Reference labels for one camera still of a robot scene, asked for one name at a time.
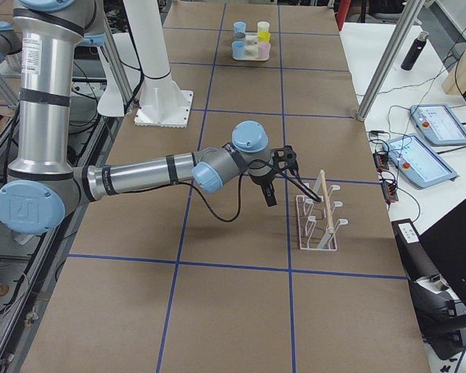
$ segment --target white label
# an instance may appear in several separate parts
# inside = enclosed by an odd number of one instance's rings
[[[401,230],[407,243],[419,242],[418,236],[416,232],[414,232],[412,225],[409,223],[402,223],[398,225],[398,228]]]
[[[41,40],[23,39],[23,74],[40,74]]]

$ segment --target white table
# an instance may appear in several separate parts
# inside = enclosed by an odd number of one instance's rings
[[[366,92],[366,88],[393,30],[394,26],[381,24],[346,23],[343,27],[340,35],[359,101],[362,100],[362,95]],[[430,43],[426,45],[411,71],[401,69],[400,65],[412,41],[417,38],[420,31],[422,31],[420,26],[412,28],[381,87],[381,92],[388,91],[394,87],[423,83],[427,79],[434,78],[442,71],[442,61]],[[441,84],[446,77],[447,72],[444,71],[437,79],[433,80],[433,84],[430,81],[419,87],[395,89],[389,93],[378,95],[365,120],[367,131],[389,131],[387,114],[392,105],[404,107],[410,107],[419,103],[446,103],[450,106],[464,105],[466,102],[462,96],[448,96],[443,92]],[[466,106],[455,108],[454,112],[461,122],[466,122]],[[408,119],[408,110],[400,108],[392,109],[390,113],[391,130],[407,134],[419,133],[412,120],[408,125]],[[449,148],[456,147],[435,147],[438,152]],[[423,233],[466,198],[466,149],[446,153],[441,156],[457,171],[459,177],[454,182],[446,181],[424,190],[419,190],[402,175],[399,174],[398,176],[399,187],[412,194],[421,205],[421,215],[415,222],[415,227],[419,233]],[[392,167],[391,171],[395,175],[397,174],[397,169]],[[398,191],[398,197],[399,202],[393,203],[390,207],[389,216],[391,221],[403,218],[414,219],[418,213],[416,203],[411,197],[401,191]],[[445,364],[452,365],[450,371],[454,371],[455,363],[441,361],[436,357],[428,344],[426,344],[426,352],[432,371],[439,371]],[[458,373],[466,373],[466,356]]]

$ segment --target blue cup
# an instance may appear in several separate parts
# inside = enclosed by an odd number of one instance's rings
[[[233,49],[233,58],[243,58],[245,56],[245,42],[236,40],[231,43],[231,49]]]
[[[233,28],[235,29],[235,33],[245,33],[247,25],[245,22],[235,22],[233,23]]]

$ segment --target black monitor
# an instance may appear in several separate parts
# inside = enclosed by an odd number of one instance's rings
[[[425,231],[420,242],[466,305],[466,199]]]

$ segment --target metal pole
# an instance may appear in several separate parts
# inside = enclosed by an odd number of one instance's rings
[[[10,107],[17,107],[19,104],[17,93],[14,92],[7,81],[2,77],[2,74],[0,74],[0,94]]]
[[[123,97],[123,104],[126,105],[131,100],[133,96],[133,91],[131,89],[130,83],[127,80],[126,72],[124,71],[123,64],[121,64],[121,59],[119,52],[116,48],[116,43],[110,31],[109,23],[105,15],[103,16],[103,25],[106,33],[106,42],[101,46],[102,52],[104,53],[107,61],[110,65],[110,70],[114,75],[114,80],[116,81],[117,88]],[[128,107],[128,113],[131,112],[132,103]]]
[[[397,26],[395,26],[394,33],[391,35],[390,41],[385,48],[385,52],[383,53],[383,56],[381,56],[380,63],[378,64],[373,78],[367,87],[363,101],[359,106],[356,114],[357,120],[364,121],[366,119],[376,96],[378,96],[378,93],[380,92],[380,88],[383,85],[385,78],[387,78],[387,74],[390,71],[394,59],[397,57],[397,53],[401,49],[401,46],[403,45],[404,40],[424,3],[425,0],[408,0],[405,4],[401,18],[398,20]]]

